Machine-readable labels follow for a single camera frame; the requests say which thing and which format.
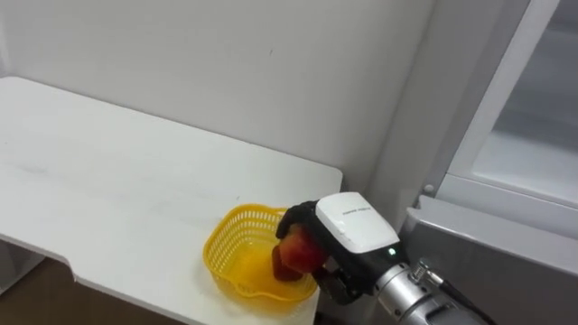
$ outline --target white table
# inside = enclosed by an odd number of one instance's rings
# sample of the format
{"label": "white table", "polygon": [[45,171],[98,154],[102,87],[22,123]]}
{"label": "white table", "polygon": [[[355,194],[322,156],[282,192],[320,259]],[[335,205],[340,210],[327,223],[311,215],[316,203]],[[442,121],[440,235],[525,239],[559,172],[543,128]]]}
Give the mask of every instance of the white table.
{"label": "white table", "polygon": [[315,162],[0,79],[0,239],[185,323],[311,324],[317,294],[289,318],[247,312],[221,295],[201,250],[238,204],[290,206],[340,183],[340,171]]}

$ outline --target yellow mesh basket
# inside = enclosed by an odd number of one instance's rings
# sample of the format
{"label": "yellow mesh basket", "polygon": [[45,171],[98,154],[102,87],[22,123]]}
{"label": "yellow mesh basket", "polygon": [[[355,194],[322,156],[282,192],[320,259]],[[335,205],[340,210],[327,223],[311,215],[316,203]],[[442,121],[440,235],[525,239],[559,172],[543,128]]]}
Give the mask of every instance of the yellow mesh basket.
{"label": "yellow mesh basket", "polygon": [[241,205],[213,230],[203,248],[203,260],[230,298],[265,311],[287,312],[317,289],[310,275],[295,282],[279,282],[273,276],[271,250],[279,243],[275,230],[284,212],[258,204]]}

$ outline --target robotic arm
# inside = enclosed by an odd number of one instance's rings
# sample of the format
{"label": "robotic arm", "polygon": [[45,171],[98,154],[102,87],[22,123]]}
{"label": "robotic arm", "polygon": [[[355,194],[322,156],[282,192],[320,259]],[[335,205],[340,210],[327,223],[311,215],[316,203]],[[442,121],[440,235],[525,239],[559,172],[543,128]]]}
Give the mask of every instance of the robotic arm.
{"label": "robotic arm", "polygon": [[410,268],[396,231],[356,192],[338,193],[287,210],[278,238],[301,224],[338,265],[312,275],[335,302],[375,295],[403,325],[494,325],[494,321],[432,270],[425,260]]}

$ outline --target brown floor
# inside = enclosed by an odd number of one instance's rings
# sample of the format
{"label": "brown floor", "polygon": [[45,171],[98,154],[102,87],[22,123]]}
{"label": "brown floor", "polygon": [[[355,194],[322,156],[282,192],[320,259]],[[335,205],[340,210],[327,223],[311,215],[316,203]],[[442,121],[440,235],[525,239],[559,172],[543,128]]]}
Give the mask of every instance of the brown floor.
{"label": "brown floor", "polygon": [[182,325],[74,283],[70,269],[46,259],[0,296],[1,325]]}

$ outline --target white wall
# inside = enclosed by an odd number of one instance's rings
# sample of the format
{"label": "white wall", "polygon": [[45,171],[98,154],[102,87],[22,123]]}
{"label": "white wall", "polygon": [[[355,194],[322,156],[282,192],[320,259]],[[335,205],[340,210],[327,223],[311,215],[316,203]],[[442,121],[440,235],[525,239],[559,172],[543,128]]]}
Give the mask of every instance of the white wall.
{"label": "white wall", "polygon": [[337,166],[361,190],[433,1],[0,0],[0,11],[14,75]]}
{"label": "white wall", "polygon": [[8,69],[8,49],[4,33],[4,12],[0,10],[0,78],[7,74]]}

